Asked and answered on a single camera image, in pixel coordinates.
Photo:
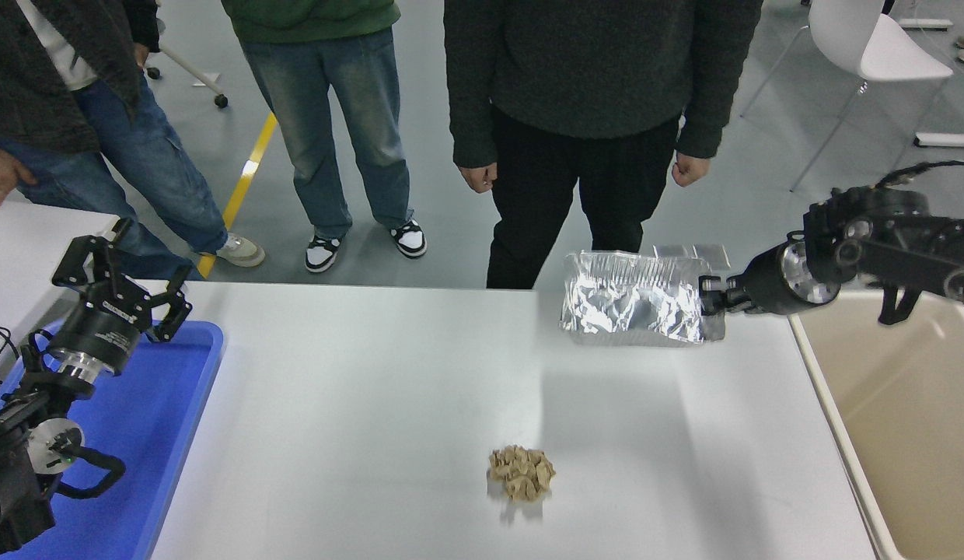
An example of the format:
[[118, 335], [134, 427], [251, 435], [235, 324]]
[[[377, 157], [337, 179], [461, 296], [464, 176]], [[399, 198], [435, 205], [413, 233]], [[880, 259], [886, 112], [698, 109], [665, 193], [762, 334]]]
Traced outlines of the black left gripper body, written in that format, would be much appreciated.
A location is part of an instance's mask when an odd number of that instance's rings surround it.
[[89, 285], [50, 340], [50, 355], [61, 364], [95, 359], [99, 372], [119, 376], [151, 322], [148, 301], [148, 292], [133, 282]]

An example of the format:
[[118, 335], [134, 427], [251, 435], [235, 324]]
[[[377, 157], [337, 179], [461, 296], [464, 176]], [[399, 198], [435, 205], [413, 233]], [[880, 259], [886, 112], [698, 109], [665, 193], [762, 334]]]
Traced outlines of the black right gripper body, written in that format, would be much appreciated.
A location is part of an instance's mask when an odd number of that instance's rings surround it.
[[746, 314], [794, 314], [798, 298], [788, 287], [783, 271], [787, 243], [766, 250], [749, 262], [735, 280], [734, 310]]

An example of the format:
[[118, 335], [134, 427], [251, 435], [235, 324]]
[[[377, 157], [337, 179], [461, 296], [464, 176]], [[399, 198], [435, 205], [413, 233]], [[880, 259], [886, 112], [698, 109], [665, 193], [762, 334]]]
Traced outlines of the person's right hand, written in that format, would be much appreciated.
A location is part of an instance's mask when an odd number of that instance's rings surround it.
[[490, 163], [482, 167], [458, 166], [461, 177], [468, 188], [476, 194], [486, 194], [495, 187], [498, 178], [498, 164]]
[[20, 182], [34, 187], [37, 184], [37, 178], [25, 164], [6, 150], [0, 149], [0, 206]]

